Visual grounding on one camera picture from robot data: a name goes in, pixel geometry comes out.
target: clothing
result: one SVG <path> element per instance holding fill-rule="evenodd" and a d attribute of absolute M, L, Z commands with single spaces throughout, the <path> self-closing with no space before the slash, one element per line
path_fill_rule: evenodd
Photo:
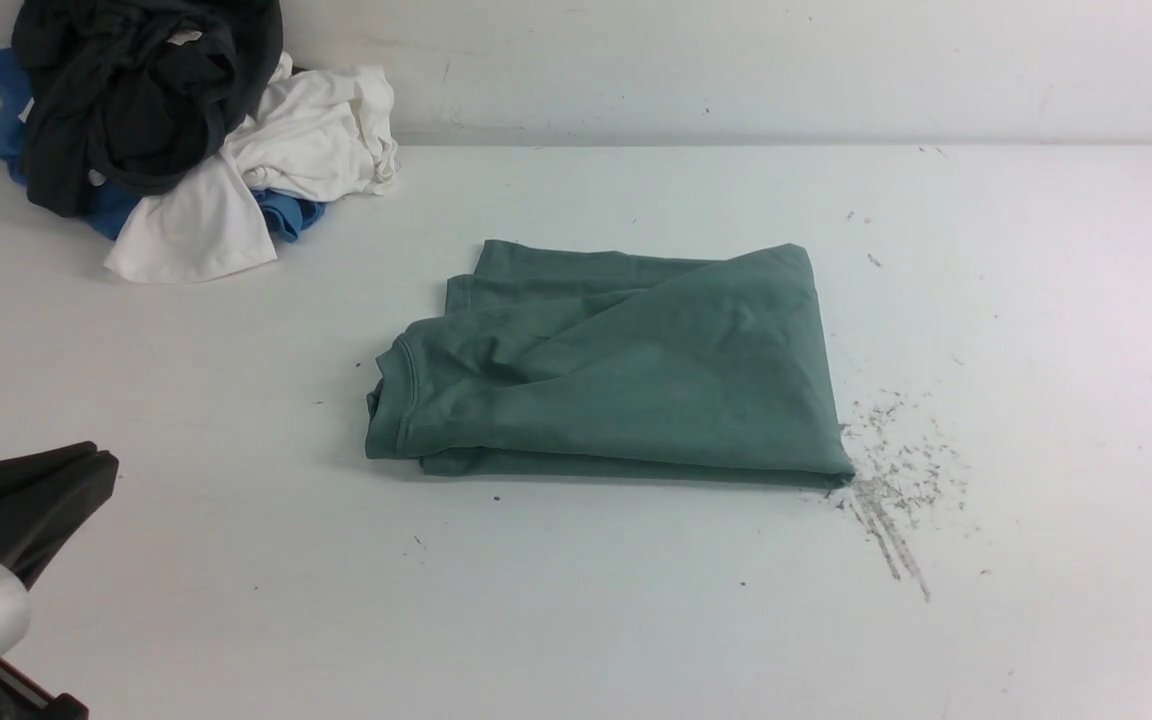
<path fill-rule="evenodd" d="M 305 70 L 270 82 L 227 143 L 253 190 L 306 200 L 385 191 L 397 169 L 389 134 L 394 90 L 374 65 Z"/>
<path fill-rule="evenodd" d="M 12 50 L 35 99 L 30 202 L 88 213 L 88 173 L 172 190 L 255 109 L 283 48 L 278 0 L 24 0 Z"/>
<path fill-rule="evenodd" d="M 18 115 L 24 114 L 29 105 L 29 77 L 20 69 L 8 47 L 0 50 L 0 101 L 3 103 L 0 108 L 0 160 L 8 165 L 13 181 L 25 184 L 26 179 L 20 172 L 18 162 L 24 123 Z M 260 205 L 270 232 L 278 233 L 288 242 L 296 241 L 326 210 L 323 202 L 298 200 L 270 190 L 256 191 L 252 196 Z M 103 236 L 114 240 L 138 200 L 141 197 L 127 192 L 116 183 L 106 182 L 93 188 L 91 211 L 82 219 Z"/>
<path fill-rule="evenodd" d="M 3 101 L 0 108 L 0 160 L 8 165 L 9 176 L 20 184 L 26 183 L 20 169 L 20 150 L 24 142 L 24 123 L 20 114 L 29 104 L 29 77 L 20 69 L 12 50 L 0 50 L 0 100 Z M 81 218 L 103 236 L 114 240 L 138 200 L 141 197 L 106 182 L 92 188 L 88 209 Z"/>
<path fill-rule="evenodd" d="M 319 222 L 326 213 L 325 202 L 302 200 L 273 190 L 252 190 L 256 205 L 265 217 L 265 227 L 287 242 L 296 242 L 301 233 Z"/>
<path fill-rule="evenodd" d="M 376 361 L 366 453 L 425 473 L 848 483 L 812 266 L 488 241 Z"/>
<path fill-rule="evenodd" d="M 379 104 L 378 96 L 388 104 Z M 303 223 L 316 222 L 321 205 L 314 200 L 374 190 L 381 167 L 388 173 L 385 182 L 392 181 L 393 141 L 378 164 L 358 124 L 358 118 L 371 118 L 371 127 L 378 127 L 379 118 L 388 137 L 392 105 L 393 90 L 379 68 L 293 76 L 291 56 L 283 53 L 260 108 L 225 142 L 220 160 L 205 162 L 172 192 L 142 200 L 105 266 L 134 282 L 180 283 L 274 260 L 270 234 L 253 232 L 265 223 L 262 209 L 241 199 L 242 185 L 259 187 L 257 179 L 268 179 L 280 192 L 300 199 L 294 205 L 291 199 L 268 202 L 266 214 L 275 210 L 280 215 L 270 227 L 291 223 L 296 211 Z M 256 192 L 273 191 L 266 183 Z"/>
<path fill-rule="evenodd" d="M 210 281 L 275 258 L 262 210 L 221 147 L 172 192 L 141 200 L 105 266 L 128 281 L 174 285 Z"/>

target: table surface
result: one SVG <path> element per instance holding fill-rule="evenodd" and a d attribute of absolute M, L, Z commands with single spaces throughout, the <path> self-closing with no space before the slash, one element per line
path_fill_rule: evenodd
<path fill-rule="evenodd" d="M 1152 147 L 403 149 L 116 282 L 0 168 L 0 458 L 114 497 L 9 658 L 93 717 L 1152 720 Z M 812 255 L 854 486 L 422 478 L 372 359 L 482 241 Z"/>

